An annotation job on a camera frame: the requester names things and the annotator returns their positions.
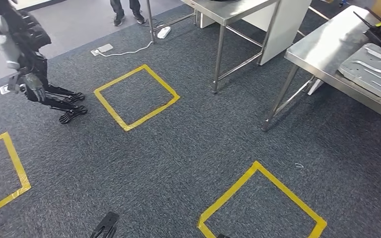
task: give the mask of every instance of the person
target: person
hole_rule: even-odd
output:
[[[113,24],[115,26],[120,26],[122,20],[125,17],[125,12],[122,8],[121,0],[110,0],[110,5],[112,5],[113,11],[116,13]],[[138,24],[144,24],[145,18],[141,15],[141,4],[139,0],[129,0],[129,7],[132,10],[133,16],[135,17]]]

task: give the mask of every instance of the stainless steel table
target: stainless steel table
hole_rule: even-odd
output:
[[[233,1],[210,1],[210,0],[182,0],[185,4],[189,5],[194,9],[194,12],[181,17],[177,20],[174,20],[172,22],[169,22],[167,24],[164,24],[162,26],[153,28],[152,24],[152,14],[151,14],[151,7],[150,7],[150,0],[147,0],[147,6],[148,6],[148,14],[149,14],[149,25],[150,25],[150,33],[151,33],[151,41],[155,42],[155,32],[160,30],[161,28],[173,25],[177,22],[180,22],[182,20],[185,20],[190,17],[194,17],[194,24],[196,25],[197,19],[198,19],[198,12],[208,16],[218,24],[220,24],[220,37],[218,40],[218,50],[217,50],[217,60],[215,63],[215,71],[214,71],[214,80],[212,82],[212,92],[216,93],[218,89],[218,81],[224,79],[231,73],[235,72],[236,70],[240,69],[241,67],[245,66],[246,64],[252,62],[255,59],[260,59],[262,56],[263,50],[264,50],[264,44],[261,44],[253,39],[251,39],[248,36],[245,36],[241,32],[237,31],[236,29],[229,26],[229,24],[238,21],[242,19],[245,16],[248,16],[256,11],[259,11],[263,9],[264,7],[267,7],[273,3],[277,3],[275,6],[274,14],[272,16],[271,23],[269,25],[269,28],[272,27],[275,17],[277,14],[277,10],[279,7],[280,0],[233,0]],[[228,29],[232,31],[233,33],[243,37],[244,39],[252,42],[253,44],[262,47],[262,50],[254,55],[253,57],[249,58],[245,62],[241,63],[237,67],[229,70],[228,72],[220,75],[220,64],[221,64],[221,55],[223,50],[223,42],[224,42],[224,32],[225,29]],[[266,37],[264,39],[264,43],[267,41],[269,34],[266,34]]]
[[[316,77],[381,114],[380,97],[344,78],[338,72],[338,67],[368,42],[367,37],[363,34],[367,30],[367,26],[354,15],[354,11],[370,23],[378,23],[367,10],[350,6],[287,49],[285,58],[294,66],[267,115],[263,130],[267,130],[273,117],[304,89],[309,88]],[[299,68],[303,68],[313,76],[280,106]]]

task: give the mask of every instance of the white cable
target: white cable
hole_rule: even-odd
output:
[[[137,51],[134,51],[134,52],[125,52],[125,53],[122,53],[122,54],[111,54],[111,55],[105,55],[105,54],[101,53],[100,51],[97,51],[97,53],[98,53],[99,55],[101,55],[101,56],[104,56],[104,57],[109,57],[109,56],[124,56],[124,55],[127,55],[127,54],[135,54],[135,53],[138,53],[138,52],[140,52],[140,51],[142,51],[142,50],[145,50],[145,49],[147,49],[148,47],[150,47],[150,45],[151,45],[152,43],[154,43],[154,42],[151,41],[151,42],[148,44],[148,46],[146,46],[146,47],[144,47],[144,48],[141,48],[141,49],[139,49],[139,50],[137,50]]]

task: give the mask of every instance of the carpet floor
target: carpet floor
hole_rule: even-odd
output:
[[[336,14],[337,1],[314,7]],[[191,12],[185,5],[156,16],[168,22]],[[325,21],[309,11],[301,31]],[[233,27],[261,41],[245,22]],[[203,211],[260,162],[327,221],[323,238],[381,238],[381,116],[324,85],[261,130],[291,64],[283,54],[262,67],[249,64],[210,92],[219,28],[172,27],[165,40],[137,54],[94,57],[149,42],[134,25],[49,60],[49,79],[86,95],[88,114],[70,124],[60,112],[0,94],[0,134],[8,132],[31,189],[0,208],[0,237],[89,237],[108,211],[120,215],[115,237],[202,238]],[[226,32],[223,69],[259,48]],[[146,64],[180,96],[143,124],[124,131],[93,91]],[[300,71],[291,90],[310,76]],[[172,95],[141,71],[102,91],[126,123],[166,104]],[[20,188],[0,141],[0,200]],[[307,237],[315,222],[261,173],[254,174],[207,221],[217,236]]]

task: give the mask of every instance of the yellow tape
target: yellow tape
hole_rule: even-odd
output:
[[[170,94],[173,95],[173,98],[165,105],[155,109],[154,111],[150,112],[149,114],[143,116],[139,120],[135,121],[132,124],[126,124],[125,121],[116,113],[116,111],[110,106],[110,104],[107,102],[107,100],[103,97],[101,94],[101,91],[112,86],[115,83],[120,82],[121,80],[133,75],[136,72],[139,72],[141,70],[146,70],[153,78],[155,78],[167,91],[169,91]],[[161,79],[150,67],[148,67],[146,64],[132,70],[131,72],[121,76],[120,78],[117,78],[99,88],[94,90],[94,94],[96,95],[97,99],[103,104],[103,106],[106,108],[106,110],[109,112],[110,115],[115,119],[115,121],[126,131],[131,130],[142,123],[144,123],[146,120],[150,119],[151,117],[159,114],[162,110],[166,109],[168,106],[172,105],[174,102],[176,102],[180,96],[175,92],[173,88],[171,88],[163,79]]]
[[[379,23],[376,24],[375,26],[380,27],[380,26],[381,26],[381,22],[379,22]]]
[[[0,135],[0,140],[3,139],[3,142],[5,144],[6,149],[8,150],[8,154],[11,157],[12,164],[14,165],[15,171],[17,172],[18,178],[21,182],[21,188],[15,191],[14,193],[10,194],[6,198],[2,199],[0,201],[0,208],[9,203],[10,201],[14,200],[21,194],[23,194],[25,191],[29,190],[31,188],[30,182],[28,181],[27,174],[25,173],[25,170],[21,164],[21,161],[18,157],[17,152],[15,151],[14,145],[12,143],[12,140],[8,134],[8,132],[5,132]]]
[[[310,207],[308,207],[301,199],[299,199],[290,189],[288,189],[280,180],[278,180],[273,174],[271,174],[266,168],[264,168],[258,161],[255,161],[252,166],[240,177],[235,184],[231,186],[217,201],[214,202],[208,209],[206,209],[200,216],[198,222],[198,228],[204,234],[206,238],[216,238],[212,231],[205,225],[205,221],[214,214],[224,203],[230,199],[233,194],[239,190],[243,184],[245,184],[256,171],[260,171],[265,177],[267,177],[277,188],[283,191],[294,203],[296,203],[304,212],[306,212],[314,221],[316,225],[308,238],[318,238],[325,229],[326,221],[316,214]]]

